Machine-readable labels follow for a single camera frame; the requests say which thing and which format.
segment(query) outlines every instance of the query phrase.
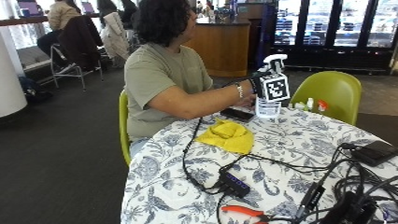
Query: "green chair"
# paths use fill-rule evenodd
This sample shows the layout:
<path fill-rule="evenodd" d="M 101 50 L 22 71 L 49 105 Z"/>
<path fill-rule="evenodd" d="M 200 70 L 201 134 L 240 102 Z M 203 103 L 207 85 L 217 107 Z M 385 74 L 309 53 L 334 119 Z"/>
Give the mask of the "green chair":
<path fill-rule="evenodd" d="M 125 92 L 123 91 L 120 96 L 120 133 L 121 133 L 124 160 L 127 165 L 129 165 L 132 159 L 129 157 L 129 138 L 127 133 L 127 117 L 128 117 L 127 104 L 128 104 L 128 98 Z"/>
<path fill-rule="evenodd" d="M 322 114 L 356 125 L 361 90 L 361 82 L 354 76 L 336 71 L 320 72 L 304 80 L 290 103 L 306 104 L 313 98 L 313 112 L 318 112 L 317 100 L 324 100 L 329 108 Z"/>

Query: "black bag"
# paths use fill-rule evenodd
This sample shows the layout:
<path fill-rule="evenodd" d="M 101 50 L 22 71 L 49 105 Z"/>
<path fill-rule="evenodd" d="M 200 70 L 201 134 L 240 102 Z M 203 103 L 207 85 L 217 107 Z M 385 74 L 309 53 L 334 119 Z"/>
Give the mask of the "black bag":
<path fill-rule="evenodd" d="M 52 97 L 52 93 L 41 90 L 41 86 L 27 77 L 18 77 L 29 103 L 40 103 Z"/>

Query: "metal chair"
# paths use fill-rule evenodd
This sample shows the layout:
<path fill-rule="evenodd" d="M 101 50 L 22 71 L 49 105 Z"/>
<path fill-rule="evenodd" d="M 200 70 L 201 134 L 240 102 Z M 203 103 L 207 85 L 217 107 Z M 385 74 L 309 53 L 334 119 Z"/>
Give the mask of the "metal chair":
<path fill-rule="evenodd" d="M 129 138 L 127 133 L 127 117 L 128 117 L 128 98 L 127 94 L 123 90 L 121 96 L 120 96 L 120 133 L 121 133 L 121 145 L 123 145 L 123 153 L 124 153 L 124 160 L 127 165 L 129 165 L 132 159 L 129 157 Z"/>
<path fill-rule="evenodd" d="M 342 72 L 326 71 L 313 74 L 301 83 L 290 103 L 306 103 L 309 98 L 324 100 L 329 109 L 322 114 L 356 125 L 362 94 L 360 80 Z"/>
<path fill-rule="evenodd" d="M 53 63 L 53 54 L 57 53 L 61 55 L 61 57 L 65 58 L 63 51 L 61 51 L 61 45 L 60 44 L 53 44 L 51 46 L 51 74 L 52 74 L 52 78 L 53 78 L 53 82 L 56 85 L 56 88 L 60 89 L 59 86 L 59 82 L 57 79 L 60 77 L 79 77 L 80 80 L 83 81 L 83 86 L 84 86 L 84 91 L 85 91 L 85 76 L 95 72 L 95 71 L 100 71 L 100 77 L 101 77 L 101 81 L 104 81 L 104 76 L 103 76 L 103 68 L 101 68 L 101 62 L 99 61 L 99 66 L 95 67 L 95 70 L 92 71 L 84 71 L 83 68 L 76 64 L 73 67 L 71 67 L 71 69 L 68 69 L 65 72 L 60 73 L 56 72 L 55 70 L 55 63 Z"/>

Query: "refrigerator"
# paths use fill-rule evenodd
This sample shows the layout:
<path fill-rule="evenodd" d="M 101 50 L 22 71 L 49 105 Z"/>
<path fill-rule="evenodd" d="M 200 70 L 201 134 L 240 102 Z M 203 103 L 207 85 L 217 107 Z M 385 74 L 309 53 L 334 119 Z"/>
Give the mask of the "refrigerator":
<path fill-rule="evenodd" d="M 286 66 L 388 72 L 397 0 L 280 0 L 272 53 Z"/>

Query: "wooden counter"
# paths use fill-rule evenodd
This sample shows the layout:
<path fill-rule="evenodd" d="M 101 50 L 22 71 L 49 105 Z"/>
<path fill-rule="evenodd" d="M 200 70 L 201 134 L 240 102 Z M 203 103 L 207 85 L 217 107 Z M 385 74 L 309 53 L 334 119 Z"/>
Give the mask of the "wooden counter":
<path fill-rule="evenodd" d="M 248 75 L 249 27 L 248 20 L 197 19 L 196 37 L 184 45 L 197 51 L 211 76 Z"/>
<path fill-rule="evenodd" d="M 93 13 L 88 15 L 91 18 L 99 17 L 99 13 Z M 12 26 L 12 25 L 22 25 L 22 24 L 32 24 L 32 23 L 41 23 L 48 21 L 47 16 L 35 16 L 35 17 L 25 17 L 20 19 L 10 19 L 10 20 L 0 20 L 0 26 Z"/>

